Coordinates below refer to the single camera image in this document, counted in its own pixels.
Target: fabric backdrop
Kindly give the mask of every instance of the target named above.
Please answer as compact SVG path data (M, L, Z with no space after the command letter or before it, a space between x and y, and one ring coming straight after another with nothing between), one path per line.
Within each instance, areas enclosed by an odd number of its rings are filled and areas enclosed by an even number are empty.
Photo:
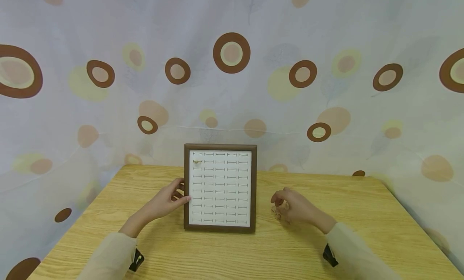
M464 0L0 0L0 279L127 163L375 176L464 272Z

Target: brown circle pattern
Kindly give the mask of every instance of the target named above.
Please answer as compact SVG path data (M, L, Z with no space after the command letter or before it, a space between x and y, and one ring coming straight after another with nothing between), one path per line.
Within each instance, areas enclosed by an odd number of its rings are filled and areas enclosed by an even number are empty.
M95 78L95 76L92 73L92 70L95 67L100 67L100 68L104 69L108 73L108 79L106 81L101 82L101 81L99 81L98 79ZM107 64L106 62L103 62L103 61L100 61L100 60L89 60L89 62L87 63L87 74L88 74L89 78L91 79L91 81L97 87L100 87L100 88L107 88L110 85L112 85L113 82L115 81L115 71L113 70L113 68L109 64Z
M228 66L222 61L221 50L227 42L236 42L242 48L242 59L235 66ZM224 73L238 73L242 71L250 61L251 50L248 41L240 34L235 32L225 33L217 39L213 47L213 59L216 66Z
M456 93L464 93L464 84L460 84L456 82L451 77L451 69L454 64L464 58L464 48L459 49L452 55L450 55L446 60L443 62L442 66L440 67L440 81L441 83L447 88L448 90L455 91Z
M395 79L388 85L381 85L379 82L379 78L382 73L392 70L396 73ZM375 74L374 79L372 81L373 87L378 91L388 91L393 89L403 77L403 67L397 63L390 63L383 66L379 71Z
M301 69L302 67L307 67L309 69L309 78L305 81L298 81L296 79L296 72ZM305 88L308 85L312 84L317 75L317 67L316 65L310 60L302 60L297 62L292 66L289 72L289 80L290 84L297 88Z
M324 128L325 134L324 136L318 138L313 135L313 132L316 128ZM330 137L330 134L332 133L332 129L330 129L330 126L325 124L324 122L317 122L315 124L312 124L311 127L308 128L308 132L306 132L306 136L308 136L308 139L311 140L312 142L323 142L327 140Z
M0 94L16 99L27 99L36 96L42 89L43 77L42 70L35 58L22 48L13 45L0 44L0 57L16 57L25 61L34 73L34 80L30 86L24 89L9 87L0 83Z
M366 172L363 170L358 170L353 173L353 176L366 176Z
M152 124L153 128L152 128L151 130L146 130L146 129L144 129L144 127L142 126L142 122L143 122L143 121L147 121L147 122L149 122L150 124ZM156 124L156 122L153 121L152 118L149 118L149 117L147 117L147 116L140 116L140 117L137 119L137 124L138 124L140 130L141 130L143 133L145 133L145 134L148 134L148 135L149 135L149 134L153 134L153 133L155 133L156 131L158 131L158 124Z
M178 64L184 69L184 76L181 77L180 79L174 78L174 76L171 74L171 67L174 66L174 64ZM175 85L182 85L184 82L188 81L190 78L189 65L184 60L181 60L178 57L173 57L166 62L166 66L164 67L164 72L166 73L166 77L168 78L168 80Z
M26 280L40 264L37 258L27 258L16 264L5 280Z
M55 222L63 222L71 215L71 212L73 211L69 207L60 210L60 212L55 216Z

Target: right hand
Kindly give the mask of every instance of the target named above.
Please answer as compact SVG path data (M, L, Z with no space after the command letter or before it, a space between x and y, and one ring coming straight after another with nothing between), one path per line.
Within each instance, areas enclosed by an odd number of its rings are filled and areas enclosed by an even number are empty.
M282 207L284 201L287 201L288 209ZM320 229L324 234L329 233L337 223L332 216L318 209L299 192L287 187L281 191L276 191L272 195L271 203L276 205L277 212L285 221L307 222Z

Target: beige sleeve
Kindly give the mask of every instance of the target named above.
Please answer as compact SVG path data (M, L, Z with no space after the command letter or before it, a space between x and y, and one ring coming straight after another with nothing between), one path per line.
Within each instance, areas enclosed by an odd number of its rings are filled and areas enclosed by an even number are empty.
M353 273L355 279L401 279L369 249L361 237L342 222L337 223L326 238L339 264Z
M137 239L120 232L112 232L94 251L77 279L123 279L134 260L135 246Z

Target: wooden table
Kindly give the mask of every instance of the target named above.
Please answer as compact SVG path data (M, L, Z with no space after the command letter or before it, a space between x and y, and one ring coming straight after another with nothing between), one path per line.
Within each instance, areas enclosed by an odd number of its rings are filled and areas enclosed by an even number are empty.
M42 261L30 279L75 279L109 232L183 168L126 165ZM326 240L312 227L283 227L269 200L284 186L353 228L404 279L463 279L376 179L258 172L256 234L186 232L182 209L138 237L145 262L126 279L347 279L322 258Z

